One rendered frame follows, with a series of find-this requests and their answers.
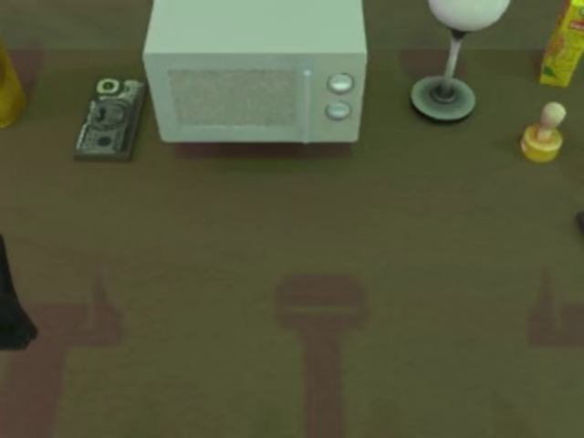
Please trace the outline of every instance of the microwave window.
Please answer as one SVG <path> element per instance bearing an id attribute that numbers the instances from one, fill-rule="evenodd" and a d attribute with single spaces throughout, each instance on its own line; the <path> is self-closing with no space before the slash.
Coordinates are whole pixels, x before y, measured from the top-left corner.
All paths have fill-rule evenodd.
<path id="1" fill-rule="evenodd" d="M 169 80 L 183 127 L 296 125 L 295 70 L 170 70 Z"/>

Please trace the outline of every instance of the microwave door handle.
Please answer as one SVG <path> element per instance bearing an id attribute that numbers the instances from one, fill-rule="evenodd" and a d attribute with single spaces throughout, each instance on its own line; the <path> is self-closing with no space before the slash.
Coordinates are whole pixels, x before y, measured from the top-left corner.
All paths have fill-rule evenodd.
<path id="1" fill-rule="evenodd" d="M 312 130 L 312 105 L 310 104 L 310 97 L 312 93 L 312 71 L 305 69 L 302 72 L 303 90 L 302 90 L 302 106 L 303 106 L 303 132 L 302 137 L 304 138 L 304 144 L 308 144 L 311 138 Z"/>

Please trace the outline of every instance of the wine glass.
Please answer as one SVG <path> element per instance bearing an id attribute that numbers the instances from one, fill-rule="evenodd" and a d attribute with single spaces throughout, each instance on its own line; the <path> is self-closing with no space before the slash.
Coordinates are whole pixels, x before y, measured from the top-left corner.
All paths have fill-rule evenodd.
<path id="1" fill-rule="evenodd" d="M 413 107 L 437 121 L 458 121 L 475 109 L 473 90 L 454 77 L 464 37 L 490 27 L 505 13 L 511 0 L 428 0 L 434 17 L 451 32 L 450 51 L 442 76 L 423 78 L 412 89 Z"/>

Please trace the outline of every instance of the yellow container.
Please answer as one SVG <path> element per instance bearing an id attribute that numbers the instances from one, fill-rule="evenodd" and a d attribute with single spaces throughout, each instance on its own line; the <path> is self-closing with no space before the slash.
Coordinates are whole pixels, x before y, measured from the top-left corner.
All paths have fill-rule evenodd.
<path id="1" fill-rule="evenodd" d="M 26 95 L 6 47 L 0 43 L 0 129 L 18 120 L 26 107 Z"/>
<path id="2" fill-rule="evenodd" d="M 541 65 L 539 82 L 567 87 L 584 53 L 584 0 L 564 0 Z"/>
<path id="3" fill-rule="evenodd" d="M 532 125 L 526 129 L 521 140 L 521 151 L 532 162 L 551 162 L 558 156 L 562 146 L 562 134 L 554 130 L 551 139 L 542 143 L 537 141 L 537 125 Z"/>

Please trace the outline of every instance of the gray electronic device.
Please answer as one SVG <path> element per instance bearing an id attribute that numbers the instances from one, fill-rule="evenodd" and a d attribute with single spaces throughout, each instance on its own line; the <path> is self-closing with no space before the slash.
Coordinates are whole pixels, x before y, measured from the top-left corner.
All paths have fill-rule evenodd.
<path id="1" fill-rule="evenodd" d="M 85 162 L 129 162 L 146 94 L 139 80 L 102 78 L 93 91 L 73 158 Z"/>

